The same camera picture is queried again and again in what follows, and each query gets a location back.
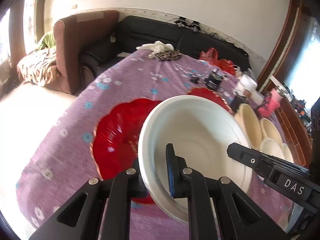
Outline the large cream plastic bowl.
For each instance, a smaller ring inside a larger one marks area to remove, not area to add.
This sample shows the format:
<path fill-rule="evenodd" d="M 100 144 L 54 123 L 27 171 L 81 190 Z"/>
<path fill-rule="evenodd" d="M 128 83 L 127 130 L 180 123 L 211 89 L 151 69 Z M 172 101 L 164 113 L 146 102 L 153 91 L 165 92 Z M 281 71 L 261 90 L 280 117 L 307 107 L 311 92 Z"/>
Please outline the large cream plastic bowl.
<path fill-rule="evenodd" d="M 251 148 L 259 150 L 263 136 L 260 128 L 260 122 L 250 105 L 240 104 L 234 114 L 236 122 L 240 125 L 242 131 L 246 134 Z"/>

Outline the white foam bowl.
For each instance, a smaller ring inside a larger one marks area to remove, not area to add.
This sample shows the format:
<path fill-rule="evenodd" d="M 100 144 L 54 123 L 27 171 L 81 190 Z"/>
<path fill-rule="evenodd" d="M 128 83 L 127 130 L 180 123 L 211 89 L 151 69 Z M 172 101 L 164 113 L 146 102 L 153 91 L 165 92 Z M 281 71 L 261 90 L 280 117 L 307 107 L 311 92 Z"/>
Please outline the white foam bowl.
<path fill-rule="evenodd" d="M 144 121 L 138 141 L 140 174 L 157 206 L 176 221 L 188 222 L 188 201 L 170 195 L 165 148 L 207 178 L 230 178 L 247 193 L 252 170 L 227 155 L 229 144 L 249 147 L 233 116 L 208 99 L 181 95 L 164 100 Z"/>

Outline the red gold-rimmed scalloped plate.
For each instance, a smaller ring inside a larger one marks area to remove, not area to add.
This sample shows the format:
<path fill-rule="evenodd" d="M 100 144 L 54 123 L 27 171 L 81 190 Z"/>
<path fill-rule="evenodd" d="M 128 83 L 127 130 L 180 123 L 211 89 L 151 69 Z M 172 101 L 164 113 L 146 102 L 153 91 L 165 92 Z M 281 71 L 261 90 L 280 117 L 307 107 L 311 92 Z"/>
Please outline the red gold-rimmed scalloped plate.
<path fill-rule="evenodd" d="M 221 106 L 223 109 L 225 109 L 230 115 L 233 115 L 233 111 L 231 107 L 229 107 L 227 101 L 223 99 L 219 94 L 217 94 L 213 90 L 209 90 L 207 88 L 193 88 L 190 90 L 187 95 L 193 95 L 193 96 L 199 96 L 205 99 L 208 99 L 219 106 Z"/>

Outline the small cream plastic bowl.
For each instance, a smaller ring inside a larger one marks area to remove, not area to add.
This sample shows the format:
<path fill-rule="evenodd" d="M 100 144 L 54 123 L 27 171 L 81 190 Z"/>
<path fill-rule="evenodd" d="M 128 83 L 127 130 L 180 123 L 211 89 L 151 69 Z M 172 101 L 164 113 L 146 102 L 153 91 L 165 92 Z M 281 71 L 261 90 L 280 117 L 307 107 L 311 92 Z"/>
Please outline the small cream plastic bowl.
<path fill-rule="evenodd" d="M 264 154 L 272 155 L 280 159 L 284 159 L 291 163 L 294 163 L 292 153 L 287 146 L 287 144 L 282 143 L 279 145 L 276 141 L 270 138 L 264 139 L 260 146 L 259 151 L 263 152 Z"/>

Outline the wooden side cabinet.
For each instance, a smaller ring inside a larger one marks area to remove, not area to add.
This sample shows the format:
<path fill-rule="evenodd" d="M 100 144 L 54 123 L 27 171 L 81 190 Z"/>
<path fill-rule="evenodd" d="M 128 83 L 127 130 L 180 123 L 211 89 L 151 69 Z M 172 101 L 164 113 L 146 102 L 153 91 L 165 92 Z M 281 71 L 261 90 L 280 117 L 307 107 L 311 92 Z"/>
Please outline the wooden side cabinet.
<path fill-rule="evenodd" d="M 281 92 L 283 99 L 280 106 L 267 118 L 275 118 L 279 132 L 293 156 L 293 160 L 300 166 L 308 167 L 311 163 L 312 142 L 298 112 L 291 105 L 292 98 L 287 89 L 273 75 L 270 76 L 266 92 L 272 88 Z"/>

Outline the pink box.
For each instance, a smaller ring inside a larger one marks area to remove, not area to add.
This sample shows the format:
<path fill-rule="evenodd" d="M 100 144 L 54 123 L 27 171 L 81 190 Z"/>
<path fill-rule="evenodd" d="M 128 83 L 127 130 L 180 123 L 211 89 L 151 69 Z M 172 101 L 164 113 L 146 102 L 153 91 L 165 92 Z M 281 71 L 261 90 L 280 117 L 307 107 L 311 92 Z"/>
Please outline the pink box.
<path fill-rule="evenodd" d="M 280 106 L 282 99 L 281 92 L 272 88 L 266 93 L 262 104 L 258 107 L 258 113 L 263 118 L 269 117 Z"/>

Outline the purple floral tablecloth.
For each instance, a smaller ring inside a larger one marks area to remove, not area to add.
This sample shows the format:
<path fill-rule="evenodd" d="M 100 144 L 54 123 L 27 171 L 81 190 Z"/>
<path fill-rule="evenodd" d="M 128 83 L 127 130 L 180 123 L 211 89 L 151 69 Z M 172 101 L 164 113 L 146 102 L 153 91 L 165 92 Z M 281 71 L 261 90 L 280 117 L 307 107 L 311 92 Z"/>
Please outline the purple floral tablecloth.
<path fill-rule="evenodd" d="M 41 142 L 16 185 L 21 213 L 37 229 L 92 177 L 98 177 L 91 157 L 93 130 L 114 106 L 137 98 L 165 100 L 194 87 L 190 75 L 207 76 L 215 67 L 183 55 L 156 61 L 137 50 L 100 74 L 59 118 Z M 282 228 L 291 200 L 253 175 L 249 196 Z M 168 217 L 156 205 L 131 207 L 130 239 L 189 239 L 187 224 Z"/>

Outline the black motor with fan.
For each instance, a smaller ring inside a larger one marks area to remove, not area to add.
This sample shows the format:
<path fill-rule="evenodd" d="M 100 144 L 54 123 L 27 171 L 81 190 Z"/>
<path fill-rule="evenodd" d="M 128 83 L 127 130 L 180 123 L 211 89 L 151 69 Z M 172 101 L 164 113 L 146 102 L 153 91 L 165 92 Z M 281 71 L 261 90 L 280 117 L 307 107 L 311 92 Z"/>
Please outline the black motor with fan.
<path fill-rule="evenodd" d="M 205 78 L 204 83 L 209 90 L 217 91 L 222 81 L 223 76 L 215 69 Z"/>

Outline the small black adapter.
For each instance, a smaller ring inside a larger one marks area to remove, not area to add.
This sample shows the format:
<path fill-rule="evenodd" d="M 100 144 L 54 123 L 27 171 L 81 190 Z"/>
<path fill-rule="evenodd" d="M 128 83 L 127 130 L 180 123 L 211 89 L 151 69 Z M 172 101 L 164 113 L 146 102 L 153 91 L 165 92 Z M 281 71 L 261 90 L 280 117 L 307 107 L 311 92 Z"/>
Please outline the small black adapter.
<path fill-rule="evenodd" d="M 200 81 L 200 78 L 198 76 L 192 76 L 190 78 L 190 82 L 194 83 L 194 84 L 198 84 Z"/>

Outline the red plastic bag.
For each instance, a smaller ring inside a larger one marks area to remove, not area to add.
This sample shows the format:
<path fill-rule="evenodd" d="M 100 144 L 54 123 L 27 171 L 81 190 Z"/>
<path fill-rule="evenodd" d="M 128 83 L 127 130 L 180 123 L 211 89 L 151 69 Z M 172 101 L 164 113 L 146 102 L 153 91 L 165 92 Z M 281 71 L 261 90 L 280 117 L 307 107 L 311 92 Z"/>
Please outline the red plastic bag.
<path fill-rule="evenodd" d="M 234 63 L 231 60 L 219 59 L 218 51 L 215 48 L 209 48 L 206 52 L 201 51 L 199 59 L 208 62 L 212 66 L 219 67 L 222 71 L 235 76 L 236 71 Z"/>

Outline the leopard print cloth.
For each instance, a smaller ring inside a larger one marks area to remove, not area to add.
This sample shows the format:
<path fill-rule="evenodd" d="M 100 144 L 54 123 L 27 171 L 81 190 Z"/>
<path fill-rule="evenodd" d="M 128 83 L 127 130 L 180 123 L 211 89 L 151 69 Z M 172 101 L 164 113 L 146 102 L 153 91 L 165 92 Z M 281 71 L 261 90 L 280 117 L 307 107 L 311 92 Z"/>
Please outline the leopard print cloth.
<path fill-rule="evenodd" d="M 174 61 L 180 59 L 182 54 L 176 50 L 168 50 L 156 53 L 154 59 L 157 61 Z"/>

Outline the black leather sofa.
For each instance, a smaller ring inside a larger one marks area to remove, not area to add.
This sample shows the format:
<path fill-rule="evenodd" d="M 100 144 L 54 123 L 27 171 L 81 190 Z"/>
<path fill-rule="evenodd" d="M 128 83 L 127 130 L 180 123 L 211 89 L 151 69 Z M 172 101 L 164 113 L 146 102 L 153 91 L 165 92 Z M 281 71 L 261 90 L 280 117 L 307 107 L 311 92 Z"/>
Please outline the black leather sofa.
<path fill-rule="evenodd" d="M 176 24 L 127 16 L 119 23 L 95 20 L 85 31 L 94 33 L 91 35 L 93 40 L 79 53 L 80 73 L 85 85 L 121 61 L 120 53 L 131 54 L 136 47 L 156 41 L 172 44 L 179 52 L 195 59 L 202 51 L 215 48 L 219 59 L 231 60 L 242 71 L 250 68 L 248 53 L 233 43 Z"/>

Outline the patterned brown blanket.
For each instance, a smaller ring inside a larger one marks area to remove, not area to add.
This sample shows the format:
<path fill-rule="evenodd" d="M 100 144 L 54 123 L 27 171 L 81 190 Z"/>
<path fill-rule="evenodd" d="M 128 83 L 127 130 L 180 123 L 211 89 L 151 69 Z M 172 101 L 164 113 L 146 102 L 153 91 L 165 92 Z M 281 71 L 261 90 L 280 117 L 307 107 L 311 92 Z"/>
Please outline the patterned brown blanket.
<path fill-rule="evenodd" d="M 42 87 L 55 81 L 61 75 L 56 63 L 56 46 L 26 55 L 17 64 L 17 74 L 21 82 L 32 82 Z"/>

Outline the white gloves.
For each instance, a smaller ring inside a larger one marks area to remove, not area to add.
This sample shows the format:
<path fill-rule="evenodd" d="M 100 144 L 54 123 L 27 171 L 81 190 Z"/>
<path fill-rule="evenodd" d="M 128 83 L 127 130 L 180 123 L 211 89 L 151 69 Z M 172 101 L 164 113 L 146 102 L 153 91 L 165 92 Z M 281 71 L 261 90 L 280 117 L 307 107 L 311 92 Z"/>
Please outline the white gloves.
<path fill-rule="evenodd" d="M 156 41 L 154 43 L 147 43 L 141 46 L 136 47 L 137 50 L 149 50 L 151 51 L 151 55 L 155 55 L 157 53 L 166 52 L 169 50 L 174 50 L 174 46 L 172 44 L 164 44 L 161 41 Z"/>

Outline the green cushion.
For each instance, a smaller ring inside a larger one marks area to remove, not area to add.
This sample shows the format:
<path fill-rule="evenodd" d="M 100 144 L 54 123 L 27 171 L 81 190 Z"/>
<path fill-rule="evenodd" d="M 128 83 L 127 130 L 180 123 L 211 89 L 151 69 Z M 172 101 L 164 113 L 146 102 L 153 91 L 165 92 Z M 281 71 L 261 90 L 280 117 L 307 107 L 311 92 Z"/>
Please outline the green cushion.
<path fill-rule="evenodd" d="M 37 44 L 37 50 L 45 49 L 45 48 L 52 48 L 56 46 L 56 41 L 54 38 L 53 31 L 49 31 L 45 33 L 42 38 L 39 40 Z"/>

